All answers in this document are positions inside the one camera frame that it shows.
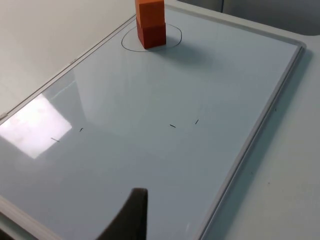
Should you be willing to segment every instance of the table surface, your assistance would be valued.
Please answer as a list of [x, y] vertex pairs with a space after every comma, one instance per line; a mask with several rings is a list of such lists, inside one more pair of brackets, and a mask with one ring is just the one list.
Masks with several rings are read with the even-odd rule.
[[[40, 1], [32, 4], [20, 1], [19, 7], [12, 3], [8, 8], [0, 8], [8, 13], [20, 11], [29, 20], [23, 25], [17, 15], [1, 14], [2, 19], [11, 20], [5, 27], [1, 26], [2, 36], [5, 36], [1, 38], [1, 51], [4, 46], [6, 53], [11, 50], [10, 54], [1, 55], [1, 63], [6, 66], [1, 72], [2, 84], [13, 84], [10, 89], [18, 91], [27, 89], [16, 94], [20, 98], [11, 101], [5, 109], [18, 104], [21, 98], [41, 87], [134, 14], [133, 1], [109, 2], [110, 8], [102, 1], [90, 4], [85, 0], [76, 5], [65, 5], [64, 1], [38, 5], [43, 11], [31, 15], [34, 18], [26, 9], [34, 8]], [[228, 202], [211, 226], [210, 236], [215, 239], [318, 239], [320, 36], [303, 36], [174, 0], [166, 3], [306, 43], [308, 50], [230, 192]], [[104, 14], [106, 9], [110, 10], [110, 15]], [[94, 17], [84, 21], [84, 16], [93, 12]], [[53, 27], [56, 29], [54, 36], [51, 34]], [[18, 80], [25, 80], [25, 84], [18, 86]]]

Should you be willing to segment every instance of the stacked blocks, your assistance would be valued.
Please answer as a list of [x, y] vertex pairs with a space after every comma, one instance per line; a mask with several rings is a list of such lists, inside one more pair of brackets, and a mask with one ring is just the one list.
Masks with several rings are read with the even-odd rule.
[[145, 49], [166, 44], [164, 0], [135, 0], [138, 37]]

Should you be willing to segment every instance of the whiteboard frame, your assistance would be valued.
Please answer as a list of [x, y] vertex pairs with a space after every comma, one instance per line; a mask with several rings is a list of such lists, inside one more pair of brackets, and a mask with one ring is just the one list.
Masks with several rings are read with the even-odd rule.
[[[204, 220], [202, 221], [202, 224], [195, 236], [195, 240], [204, 240], [209, 226], [211, 225], [213, 219], [216, 216], [216, 213], [220, 209], [222, 203], [224, 202], [227, 193], [229, 192], [233, 182], [235, 181], [236, 176], [239, 174], [242, 164], [245, 162], [246, 157], [250, 153], [255, 141], [259, 137], [259, 134], [261, 133], [263, 127], [265, 126], [270, 113], [279, 99], [279, 96], [281, 95], [282, 90], [285, 88], [286, 83], [288, 82], [291, 74], [293, 73], [293, 70], [295, 66], [298, 64], [299, 59], [302, 57], [305, 49], [307, 48], [306, 44], [304, 44], [301, 41], [298, 41], [296, 39], [276, 35], [273, 33], [269, 33], [263, 30], [254, 29], [248, 26], [244, 26], [241, 24], [229, 22], [227, 20], [219, 19], [213, 16], [207, 16], [205, 14], [201, 13], [195, 13], [190, 10], [185, 10], [176, 6], [171, 5], [165, 5], [166, 9], [174, 10], [176, 12], [188, 14], [193, 17], [202, 18], [205, 20], [209, 20], [212, 22], [224, 24], [230, 27], [238, 28], [244, 31], [248, 31], [251, 33], [259, 34], [262, 36], [266, 36], [272, 39], [280, 40], [282, 42], [292, 44], [297, 46], [296, 51], [294, 52], [288, 66], [286, 67], [284, 73], [282, 74], [281, 78], [279, 79], [274, 91], [272, 92], [271, 96], [269, 97], [265, 107], [263, 108], [259, 118], [257, 119], [255, 125], [253, 126], [253, 129], [251, 130], [249, 136], [247, 137], [243, 147], [241, 148], [240, 153], [237, 155], [236, 159], [234, 160], [234, 163], [229, 170], [225, 180], [223, 181], [218, 193], [216, 196], [213, 197], [213, 202], [210, 206], [210, 209], [205, 216]], [[54, 75], [52, 78], [48, 80], [47, 83], [42, 85], [40, 88], [38, 88], [33, 94], [31, 94], [29, 97], [27, 97], [22, 103], [17, 105], [15, 108], [13, 108], [11, 111], [9, 111], [7, 114], [0, 117], [0, 125], [4, 123], [6, 120], [8, 120], [11, 116], [13, 116], [16, 112], [18, 112], [20, 109], [22, 109], [25, 105], [27, 105], [30, 101], [32, 101], [36, 96], [38, 96], [40, 93], [45, 91], [47, 88], [49, 88], [52, 84], [54, 84], [58, 79], [63, 77], [67, 72], [72, 70], [75, 66], [80, 64], [83, 60], [85, 60], [87, 57], [89, 57], [93, 52], [98, 50], [102, 45], [104, 45], [106, 42], [108, 42], [111, 38], [113, 38], [115, 35], [117, 35], [122, 29], [124, 29], [127, 25], [132, 23], [132, 21], [135, 20], [136, 15], [134, 14], [132, 17], [130, 17], [124, 24], [119, 26], [115, 31], [113, 31], [111, 34], [106, 36], [104, 39], [99, 41], [96, 45], [94, 45], [89, 50], [85, 51], [83, 54], [81, 54], [79, 57], [77, 57], [75, 60], [70, 62], [65, 68], [63, 68], [58, 74]], [[22, 212], [20, 209], [18, 209], [16, 206], [11, 204], [9, 201], [4, 199], [2, 196], [0, 196], [0, 212], [14, 221], [16, 224], [24, 228], [27, 232], [35, 236], [37, 239], [52, 239], [52, 240], [60, 240], [60, 237], [55, 235], [53, 232], [51, 232], [48, 228], [46, 228], [44, 225], [42, 225], [40, 222], [35, 221], [33, 218], [31, 218], [29, 215], [27, 215], [25, 212]]]

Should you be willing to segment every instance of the orange cube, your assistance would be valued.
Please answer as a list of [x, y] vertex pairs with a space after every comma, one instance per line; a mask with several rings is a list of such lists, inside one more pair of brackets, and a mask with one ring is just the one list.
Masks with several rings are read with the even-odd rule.
[[135, 0], [136, 19], [142, 28], [165, 24], [164, 0]]
[[138, 37], [145, 49], [150, 49], [166, 44], [166, 24], [142, 28], [136, 19]]

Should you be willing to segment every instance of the black object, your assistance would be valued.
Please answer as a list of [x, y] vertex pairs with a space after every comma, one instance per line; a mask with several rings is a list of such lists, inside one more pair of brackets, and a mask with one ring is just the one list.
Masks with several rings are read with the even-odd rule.
[[148, 190], [134, 188], [120, 212], [97, 240], [146, 240]]

